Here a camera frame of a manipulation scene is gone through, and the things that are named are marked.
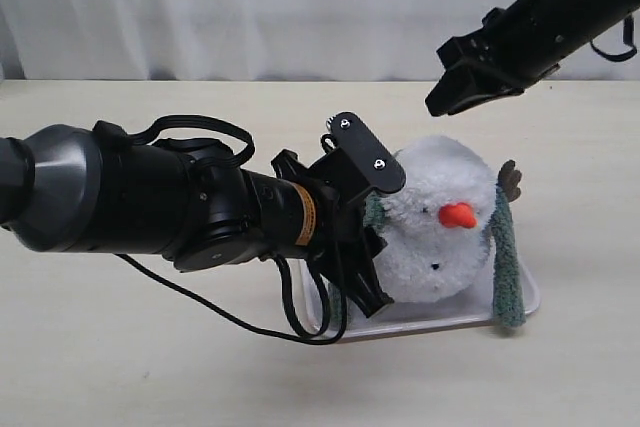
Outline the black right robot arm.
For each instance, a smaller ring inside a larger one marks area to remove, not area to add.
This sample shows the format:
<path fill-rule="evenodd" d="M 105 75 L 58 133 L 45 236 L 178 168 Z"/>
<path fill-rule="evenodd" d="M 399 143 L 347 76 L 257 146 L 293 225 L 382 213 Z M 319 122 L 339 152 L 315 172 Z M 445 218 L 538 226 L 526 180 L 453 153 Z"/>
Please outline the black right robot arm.
<path fill-rule="evenodd" d="M 480 28 L 438 48 L 444 73 L 425 105 L 439 117 L 519 96 L 638 8 L 639 0 L 515 0 L 494 8 Z"/>

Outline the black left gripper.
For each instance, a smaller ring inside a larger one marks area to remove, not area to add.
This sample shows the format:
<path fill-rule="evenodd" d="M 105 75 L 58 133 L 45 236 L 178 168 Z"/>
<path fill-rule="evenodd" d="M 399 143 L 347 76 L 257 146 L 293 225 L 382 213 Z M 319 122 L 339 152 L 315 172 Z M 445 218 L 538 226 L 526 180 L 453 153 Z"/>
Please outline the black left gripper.
<path fill-rule="evenodd" d="M 385 248 L 385 241 L 366 219 L 367 203 L 374 194 L 390 194 L 371 191 L 364 197 L 344 198 L 312 169 L 318 160 L 306 166 L 295 152 L 284 149 L 271 164 L 279 181 L 300 187 L 311 197 L 308 216 L 312 227 L 306 255 L 310 272 L 329 281 L 370 318 L 393 300 L 381 287 L 374 267 L 374 258 Z"/>

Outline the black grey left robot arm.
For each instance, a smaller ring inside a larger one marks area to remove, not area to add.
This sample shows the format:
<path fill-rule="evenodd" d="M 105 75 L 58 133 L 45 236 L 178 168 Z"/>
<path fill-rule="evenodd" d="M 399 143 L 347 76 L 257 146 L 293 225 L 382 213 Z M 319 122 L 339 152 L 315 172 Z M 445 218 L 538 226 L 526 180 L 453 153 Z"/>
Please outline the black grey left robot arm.
<path fill-rule="evenodd" d="M 366 316 L 391 303 L 365 223 L 372 194 L 405 173 L 352 112 L 328 121 L 310 165 L 283 150 L 273 174 L 245 168 L 252 136 L 201 115 L 168 115 L 129 133 L 98 121 L 1 141 L 1 225 L 36 252 L 159 255 L 181 272 L 254 259 L 300 259 Z"/>

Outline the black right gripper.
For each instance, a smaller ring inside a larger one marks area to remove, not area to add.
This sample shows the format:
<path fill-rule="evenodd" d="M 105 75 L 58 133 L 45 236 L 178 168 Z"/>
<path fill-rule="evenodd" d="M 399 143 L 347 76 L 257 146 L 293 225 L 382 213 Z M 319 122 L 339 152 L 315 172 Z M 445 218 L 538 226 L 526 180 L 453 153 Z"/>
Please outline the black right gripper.
<path fill-rule="evenodd" d="M 446 40 L 436 53 L 444 71 L 425 98 L 434 117 L 520 96 L 560 67 L 553 36 L 531 15 L 502 8 L 492 9 L 480 28 Z"/>

